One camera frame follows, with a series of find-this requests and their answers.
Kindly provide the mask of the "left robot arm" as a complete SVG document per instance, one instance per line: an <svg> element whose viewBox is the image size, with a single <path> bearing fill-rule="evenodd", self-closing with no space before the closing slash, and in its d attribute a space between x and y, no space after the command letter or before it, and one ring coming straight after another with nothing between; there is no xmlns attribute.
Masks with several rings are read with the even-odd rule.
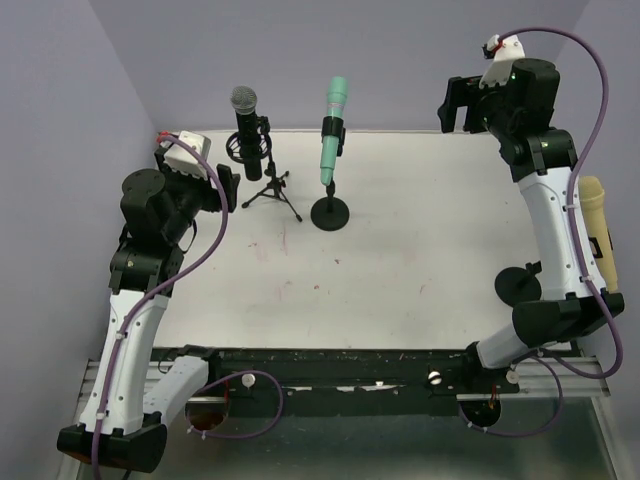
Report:
<svg viewBox="0 0 640 480"><path fill-rule="evenodd" d="M110 262L109 326L90 398L76 424L60 430L58 450L94 470L153 472L168 426L195 391L214 393L220 368L186 355L176 372L145 392L160 321L182 265L179 242L200 212L228 217L237 205L239 174L224 164L192 175L160 166L131 173L122 184L125 223Z"/></svg>

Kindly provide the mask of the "black round-base mic stand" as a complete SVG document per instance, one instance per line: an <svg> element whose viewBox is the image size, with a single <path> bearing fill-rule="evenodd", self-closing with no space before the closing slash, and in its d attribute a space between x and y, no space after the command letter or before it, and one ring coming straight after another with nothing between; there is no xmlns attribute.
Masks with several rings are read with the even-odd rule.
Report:
<svg viewBox="0 0 640 480"><path fill-rule="evenodd" d="M344 127L337 159L343 153L345 135L346 129ZM350 211L346 203L335 196L336 185L334 181L334 174L330 185L324 187L325 196L318 199L311 208L311 220L320 230L329 232L337 231L348 223Z"/></svg>

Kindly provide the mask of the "teal microphone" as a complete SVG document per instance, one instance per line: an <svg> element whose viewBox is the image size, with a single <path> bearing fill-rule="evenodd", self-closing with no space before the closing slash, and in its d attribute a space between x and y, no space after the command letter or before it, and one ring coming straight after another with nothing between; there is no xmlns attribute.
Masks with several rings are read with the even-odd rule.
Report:
<svg viewBox="0 0 640 480"><path fill-rule="evenodd" d="M341 76L333 77L327 91L327 112L321 130L320 180L324 186L329 186L333 180L339 145L343 137L343 116L347 98L347 79Z"/></svg>

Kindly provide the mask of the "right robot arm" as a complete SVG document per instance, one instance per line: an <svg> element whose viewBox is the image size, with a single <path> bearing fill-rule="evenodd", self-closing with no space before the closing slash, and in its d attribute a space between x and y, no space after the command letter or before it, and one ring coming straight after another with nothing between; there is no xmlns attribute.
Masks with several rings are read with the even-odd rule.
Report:
<svg viewBox="0 0 640 480"><path fill-rule="evenodd" d="M489 132L524 198L531 218L541 271L532 285L519 285L522 268L501 272L502 300L512 305L508 326L473 344L476 357L460 367L460 379L480 392L496 380L496 369L539 347L592 334L619 315L624 299L609 291L587 235L577 183L577 154L571 135L551 126L560 74L553 63L514 61L505 83L485 85L481 77L452 77L438 109L441 129L453 130L459 108L463 129Z"/></svg>

